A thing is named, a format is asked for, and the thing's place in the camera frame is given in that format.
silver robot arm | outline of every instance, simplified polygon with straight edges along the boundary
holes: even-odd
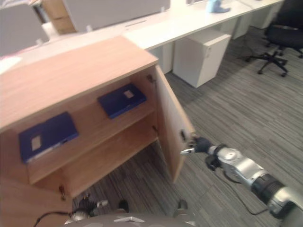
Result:
[[[282,227],[303,227],[303,196],[282,184],[253,160],[224,144],[211,146],[204,138],[197,138],[195,147],[181,154],[193,152],[207,153],[205,161],[210,169],[221,167],[229,180],[245,185],[267,205],[273,217],[283,220]]]

blue folder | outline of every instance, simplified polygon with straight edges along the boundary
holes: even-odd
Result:
[[[127,84],[98,98],[110,119],[146,101],[145,95],[133,84]]]
[[[64,112],[19,134],[21,159],[27,163],[78,135],[71,116]]]

desk surface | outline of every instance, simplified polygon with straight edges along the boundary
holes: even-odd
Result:
[[[55,36],[51,38],[50,42],[40,47],[19,53],[17,56],[21,57],[22,60],[14,68],[117,35],[126,37],[143,49],[153,49],[207,27],[282,1],[225,0],[223,7],[231,7],[231,11],[214,14],[206,12],[205,1],[186,5],[185,0],[172,0],[171,8],[163,13],[138,18],[86,34]]]

black office chair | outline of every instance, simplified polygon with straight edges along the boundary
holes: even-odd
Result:
[[[263,69],[270,63],[274,63],[279,68],[281,68],[284,73],[281,75],[285,77],[288,70],[284,67],[287,64],[287,60],[278,58],[277,55],[280,53],[283,55],[283,50],[285,48],[293,48],[300,53],[300,58],[302,58],[303,53],[301,49],[303,48],[303,17],[302,10],[291,11],[278,15],[275,22],[273,22],[265,31],[266,39],[270,44],[278,45],[277,50],[270,55],[269,53],[264,53],[259,56],[250,56],[246,59],[249,62],[251,59],[261,59],[267,62],[258,71],[258,74],[263,73]]]

striped carpet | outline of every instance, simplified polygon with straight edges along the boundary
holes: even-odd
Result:
[[[256,53],[273,52],[275,47],[266,48],[262,36],[263,31],[250,28],[246,38],[232,40],[217,76],[198,89],[172,73],[166,77],[198,135],[239,149],[303,194],[303,59],[287,49],[287,77],[281,77],[275,65],[258,75],[263,61],[247,63],[242,56],[250,54],[248,46]],[[171,216],[183,198],[201,227],[278,226],[268,212],[250,215],[206,168],[205,157],[189,156],[177,183],[172,184],[155,142],[75,198],[73,205],[90,193],[94,200],[109,200],[96,214],[115,210],[124,198],[131,212]],[[242,185],[232,186],[253,212],[264,209]]]

